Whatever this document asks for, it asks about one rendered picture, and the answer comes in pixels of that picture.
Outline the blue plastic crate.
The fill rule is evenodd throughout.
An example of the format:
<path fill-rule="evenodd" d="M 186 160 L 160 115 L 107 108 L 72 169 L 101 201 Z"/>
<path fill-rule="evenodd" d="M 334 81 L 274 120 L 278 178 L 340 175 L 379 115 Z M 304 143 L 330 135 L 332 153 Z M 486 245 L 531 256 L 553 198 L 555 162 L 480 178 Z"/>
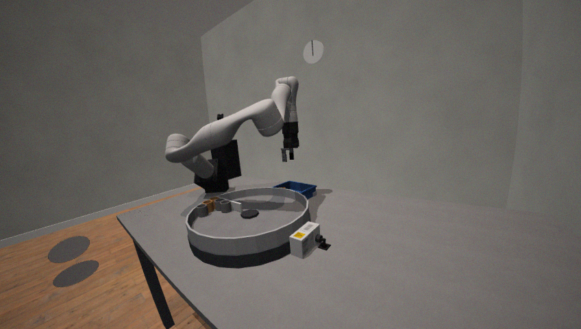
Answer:
<path fill-rule="evenodd" d="M 317 195 L 317 192 L 316 192 L 317 185 L 304 184 L 301 182 L 287 181 L 287 182 L 284 182 L 282 184 L 278 184 L 276 186 L 273 186 L 273 188 L 279 188 L 279 187 L 285 187 L 286 189 L 297 191 L 297 192 L 301 193 L 302 195 L 304 195 L 306 197 L 306 199 L 310 199 L 311 197 L 314 197 L 315 195 Z"/>

